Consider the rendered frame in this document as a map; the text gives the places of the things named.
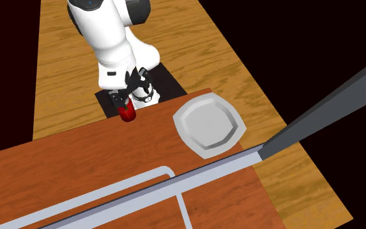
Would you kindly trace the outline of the long grey and white bar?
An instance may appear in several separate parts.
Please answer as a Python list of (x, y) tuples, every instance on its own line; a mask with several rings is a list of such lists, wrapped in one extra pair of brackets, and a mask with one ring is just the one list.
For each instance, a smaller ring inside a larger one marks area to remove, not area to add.
[(266, 160), (366, 106), (366, 67), (264, 144), (219, 159), (39, 229), (93, 229)]

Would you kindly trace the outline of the brown wooden table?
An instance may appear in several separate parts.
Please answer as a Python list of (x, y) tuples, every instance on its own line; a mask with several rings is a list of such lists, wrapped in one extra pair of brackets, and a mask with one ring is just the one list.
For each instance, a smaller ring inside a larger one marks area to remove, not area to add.
[[(0, 151), (0, 224), (167, 166), (175, 175), (206, 160), (179, 137), (173, 114), (192, 94)], [(38, 229), (168, 179), (162, 175), (20, 229)], [(285, 229), (252, 167), (182, 194), (193, 229)], [(98, 229), (185, 229), (176, 197)]]

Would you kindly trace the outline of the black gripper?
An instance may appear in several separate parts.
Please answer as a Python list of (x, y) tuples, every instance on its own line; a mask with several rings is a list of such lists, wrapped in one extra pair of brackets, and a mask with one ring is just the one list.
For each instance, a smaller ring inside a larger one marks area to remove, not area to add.
[(146, 94), (150, 93), (149, 87), (151, 84), (151, 76), (145, 68), (141, 68), (140, 71), (134, 68), (132, 73), (125, 73), (125, 83), (127, 88), (124, 93), (119, 93), (117, 90), (108, 91), (108, 95), (111, 102), (116, 108), (127, 109), (129, 101), (129, 94), (136, 90), (138, 87), (143, 88)]

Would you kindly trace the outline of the thin white frame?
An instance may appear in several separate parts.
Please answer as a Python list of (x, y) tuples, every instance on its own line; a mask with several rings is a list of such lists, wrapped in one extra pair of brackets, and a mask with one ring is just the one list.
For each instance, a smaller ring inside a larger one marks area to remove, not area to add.
[[(96, 189), (95, 191), (91, 191), (59, 204), (49, 206), (48, 208), (35, 211), (34, 213), (30, 213), (12, 221), (5, 222), (0, 224), (0, 229), (20, 229), (54, 215), (58, 215), (59, 213), (63, 213), (70, 209), (82, 206), (94, 200), (118, 193), (124, 189), (136, 186), (162, 175), (167, 175), (170, 178), (175, 176), (174, 171), (171, 168), (167, 166), (157, 167), (125, 180)], [(131, 198), (130, 196), (124, 196), (123, 198), (120, 198), (114, 202), (109, 202), (106, 206), (97, 206), (84, 212), (72, 215), (71, 217), (45, 225), (42, 227), (42, 229), (93, 229), (95, 227), (101, 226), (102, 224), (129, 215), (130, 213), (136, 212), (140, 209), (154, 205), (158, 202), (162, 202), (163, 200), (173, 196), (177, 198), (177, 203), (185, 224), (185, 228), (192, 229), (192, 224), (181, 191), (177, 191), (171, 195), (165, 193), (155, 195), (153, 197), (144, 197), (142, 200), (139, 200), (138, 197)]]

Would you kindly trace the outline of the red fruit with green stem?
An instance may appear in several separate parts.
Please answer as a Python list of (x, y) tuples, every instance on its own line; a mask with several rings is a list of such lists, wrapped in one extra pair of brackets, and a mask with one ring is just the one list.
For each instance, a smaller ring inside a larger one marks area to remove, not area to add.
[(130, 98), (126, 99), (125, 104), (117, 107), (118, 114), (124, 122), (131, 122), (136, 118), (135, 107)]

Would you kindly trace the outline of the dark robot stand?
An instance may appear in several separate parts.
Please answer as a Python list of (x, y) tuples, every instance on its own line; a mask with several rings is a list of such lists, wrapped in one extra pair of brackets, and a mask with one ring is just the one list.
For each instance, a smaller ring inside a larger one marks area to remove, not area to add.
[[(149, 74), (153, 80), (152, 86), (160, 94), (160, 103), (187, 95), (187, 92), (167, 70), (163, 63), (160, 62), (158, 66), (149, 71)], [(111, 102), (107, 90), (100, 90), (95, 93), (95, 96), (107, 118), (119, 115), (117, 109)]]

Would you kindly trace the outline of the white plate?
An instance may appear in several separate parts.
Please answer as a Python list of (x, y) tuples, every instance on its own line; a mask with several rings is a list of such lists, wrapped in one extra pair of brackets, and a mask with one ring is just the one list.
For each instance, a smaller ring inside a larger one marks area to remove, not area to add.
[(173, 121), (181, 140), (203, 159), (227, 152), (246, 131), (237, 110), (213, 92), (186, 102)]

